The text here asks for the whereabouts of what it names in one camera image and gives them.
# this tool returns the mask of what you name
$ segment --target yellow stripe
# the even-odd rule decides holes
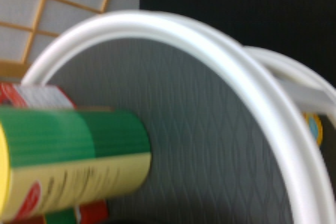
[[[10,152],[8,141],[0,124],[0,216],[4,213],[5,205],[10,197],[10,183],[11,183],[11,168],[10,168]]]

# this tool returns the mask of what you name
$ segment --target can label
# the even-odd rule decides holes
[[[14,168],[2,220],[20,220],[133,192],[149,169],[151,153]]]

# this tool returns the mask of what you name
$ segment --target cylinder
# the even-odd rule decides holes
[[[133,113],[0,109],[2,221],[131,193],[149,169]]]

